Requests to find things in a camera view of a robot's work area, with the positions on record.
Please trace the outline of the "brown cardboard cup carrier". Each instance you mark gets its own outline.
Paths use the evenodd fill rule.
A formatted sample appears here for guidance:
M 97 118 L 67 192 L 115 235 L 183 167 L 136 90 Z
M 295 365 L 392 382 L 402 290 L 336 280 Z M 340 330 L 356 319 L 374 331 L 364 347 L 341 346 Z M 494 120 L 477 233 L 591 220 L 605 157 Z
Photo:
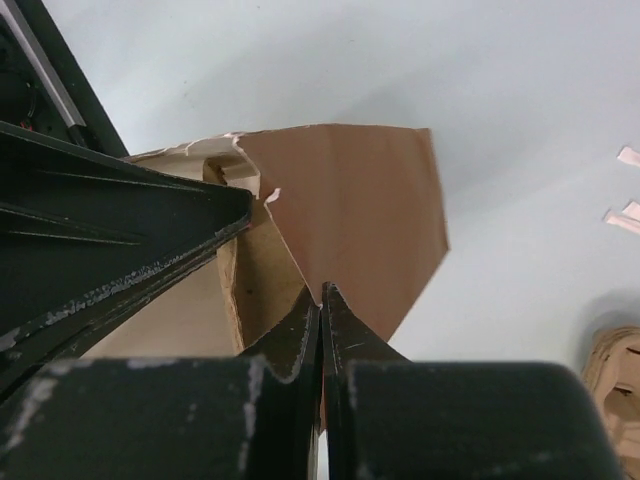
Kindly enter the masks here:
M 639 328 L 594 334 L 582 373 L 624 476 L 639 477 Z

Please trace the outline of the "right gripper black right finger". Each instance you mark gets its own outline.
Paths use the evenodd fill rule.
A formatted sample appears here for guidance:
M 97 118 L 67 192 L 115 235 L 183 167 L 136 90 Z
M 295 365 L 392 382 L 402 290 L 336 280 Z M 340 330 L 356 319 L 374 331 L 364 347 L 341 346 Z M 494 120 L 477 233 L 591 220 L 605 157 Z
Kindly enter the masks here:
M 322 295 L 333 479 L 619 479 L 589 393 L 548 362 L 412 362 Z

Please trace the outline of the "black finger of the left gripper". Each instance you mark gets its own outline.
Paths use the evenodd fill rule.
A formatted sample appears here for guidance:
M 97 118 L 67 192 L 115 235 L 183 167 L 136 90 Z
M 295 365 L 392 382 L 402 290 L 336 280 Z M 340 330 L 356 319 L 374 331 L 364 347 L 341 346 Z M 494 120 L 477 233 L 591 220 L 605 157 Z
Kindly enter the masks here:
M 1 127 L 1 395 L 124 320 L 245 230 L 240 188 Z

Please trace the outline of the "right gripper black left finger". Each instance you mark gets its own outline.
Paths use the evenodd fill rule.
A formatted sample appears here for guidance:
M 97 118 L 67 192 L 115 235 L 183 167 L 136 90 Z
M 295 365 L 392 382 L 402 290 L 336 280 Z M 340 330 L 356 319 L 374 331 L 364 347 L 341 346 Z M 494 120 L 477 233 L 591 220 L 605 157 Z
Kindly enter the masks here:
M 64 360 L 26 387 L 5 479 L 312 479 L 319 311 L 290 312 L 231 358 Z

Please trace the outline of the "brown paper takeout bag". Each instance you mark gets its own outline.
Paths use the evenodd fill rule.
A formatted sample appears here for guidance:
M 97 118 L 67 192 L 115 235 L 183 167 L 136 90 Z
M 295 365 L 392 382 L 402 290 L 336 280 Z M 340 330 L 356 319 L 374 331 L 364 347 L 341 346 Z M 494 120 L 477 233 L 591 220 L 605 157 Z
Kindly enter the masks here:
M 262 353 L 300 294 L 334 285 L 389 340 L 449 249 L 427 129 L 318 124 L 227 133 L 133 162 L 253 196 L 247 231 L 88 351 L 92 358 Z

